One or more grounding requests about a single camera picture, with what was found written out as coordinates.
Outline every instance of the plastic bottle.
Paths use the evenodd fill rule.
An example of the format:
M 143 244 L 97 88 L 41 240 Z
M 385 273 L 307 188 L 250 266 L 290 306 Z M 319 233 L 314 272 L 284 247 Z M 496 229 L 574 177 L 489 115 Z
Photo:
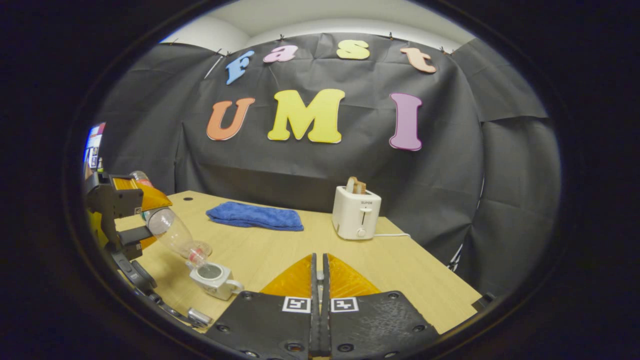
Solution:
M 153 187 L 144 172 L 138 170 L 132 172 L 131 175 L 137 182 Z M 208 245 L 194 241 L 189 229 L 173 210 L 161 208 L 145 211 L 142 217 L 147 221 L 147 228 L 158 241 L 188 259 L 194 267 L 200 267 L 207 262 Z

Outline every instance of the letter cutout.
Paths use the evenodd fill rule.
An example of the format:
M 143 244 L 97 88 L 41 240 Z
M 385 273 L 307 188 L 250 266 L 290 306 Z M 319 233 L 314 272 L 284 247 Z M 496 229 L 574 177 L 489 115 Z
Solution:
M 344 98 L 344 91 L 321 90 L 307 107 L 297 90 L 283 90 L 273 97 L 278 101 L 278 109 L 273 129 L 267 134 L 270 140 L 289 138 L 287 119 L 291 124 L 293 135 L 298 140 L 305 135 L 312 121 L 314 128 L 309 132 L 309 140 L 339 143 L 342 139 L 342 135 L 338 132 L 338 107 L 340 100 Z
M 409 58 L 409 63 L 416 69 L 424 72 L 436 72 L 435 66 L 427 65 L 425 60 L 431 60 L 431 57 L 427 54 L 422 54 L 420 50 L 414 47 L 405 47 L 400 49 L 400 52 L 406 54 Z
M 422 141 L 418 139 L 418 107 L 422 100 L 400 92 L 389 95 L 396 103 L 396 133 L 389 139 L 389 145 L 396 149 L 418 151 Z
M 362 40 L 343 40 L 338 43 L 338 49 L 336 53 L 343 59 L 357 59 L 362 60 L 369 57 L 369 50 L 365 49 L 369 47 L 369 44 Z
M 295 45 L 276 47 L 275 49 L 271 50 L 271 54 L 268 54 L 264 57 L 263 61 L 266 63 L 273 63 L 274 61 L 289 61 L 296 57 L 294 55 L 296 51 L 298 51 L 298 47 Z
M 227 85 L 233 83 L 237 78 L 244 74 L 244 68 L 249 65 L 249 57 L 253 54 L 255 54 L 255 51 L 249 50 L 227 65 L 227 70 L 229 71 L 229 80 L 227 80 Z
M 231 101 L 220 101 L 216 102 L 213 105 L 213 112 L 211 113 L 211 118 L 209 118 L 209 123 L 207 125 L 207 136 L 211 140 L 228 140 L 234 137 L 244 122 L 244 117 L 246 116 L 246 111 L 249 108 L 249 105 L 253 104 L 255 99 L 253 97 L 245 97 L 244 99 L 238 99 L 236 101 L 236 106 L 238 109 L 236 110 L 236 115 L 234 116 L 234 121 L 229 125 L 228 128 L 222 129 L 220 125 L 222 124 L 222 117 L 225 116 L 227 112 L 227 108 L 231 106 Z

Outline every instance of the yellow letter m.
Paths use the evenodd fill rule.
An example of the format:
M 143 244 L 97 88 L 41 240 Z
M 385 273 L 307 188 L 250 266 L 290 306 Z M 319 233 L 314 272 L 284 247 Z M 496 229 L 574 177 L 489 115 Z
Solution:
M 306 107 L 296 90 L 277 92 L 273 97 L 278 101 L 278 109 L 273 129 L 267 134 L 270 140 L 289 138 L 287 120 L 291 124 L 293 136 L 298 140 L 305 135 L 312 121 L 314 121 L 314 128 L 309 131 L 309 140 L 339 143 L 342 139 L 342 135 L 338 132 L 338 106 L 340 100 L 344 98 L 344 91 L 321 90 Z

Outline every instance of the black backdrop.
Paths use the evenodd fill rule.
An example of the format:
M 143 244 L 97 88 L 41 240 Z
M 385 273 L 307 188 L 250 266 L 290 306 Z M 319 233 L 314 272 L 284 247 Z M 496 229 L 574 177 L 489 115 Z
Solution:
M 364 40 L 371 55 L 345 60 L 341 40 Z M 265 64 L 282 45 L 295 59 Z M 417 47 L 437 68 L 412 67 L 404 47 Z M 255 51 L 246 73 L 226 85 L 226 65 Z M 552 229 L 560 191 L 551 124 L 530 86 L 479 40 L 452 56 L 428 46 L 351 33 L 268 42 L 219 60 L 212 51 L 161 44 L 142 57 L 106 98 L 96 122 L 107 122 L 100 156 L 114 173 L 145 171 L 167 193 L 195 190 L 270 206 L 330 212 L 335 187 L 357 176 L 382 196 L 387 216 L 440 261 L 465 244 L 458 273 L 481 292 L 500 295 L 535 264 Z M 322 89 L 345 91 L 338 144 L 304 136 L 272 141 L 282 90 L 305 105 Z M 401 92 L 419 97 L 416 152 L 394 149 Z M 212 105 L 256 99 L 238 134 L 206 135 Z M 224 116 L 230 124 L 236 106 Z

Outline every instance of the toaster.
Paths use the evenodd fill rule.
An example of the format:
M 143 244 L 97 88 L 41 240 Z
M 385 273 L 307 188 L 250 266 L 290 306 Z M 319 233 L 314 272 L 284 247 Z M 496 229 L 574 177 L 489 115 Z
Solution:
M 371 239 L 376 233 L 382 198 L 366 190 L 349 193 L 346 186 L 335 189 L 332 221 L 338 236 L 345 240 Z

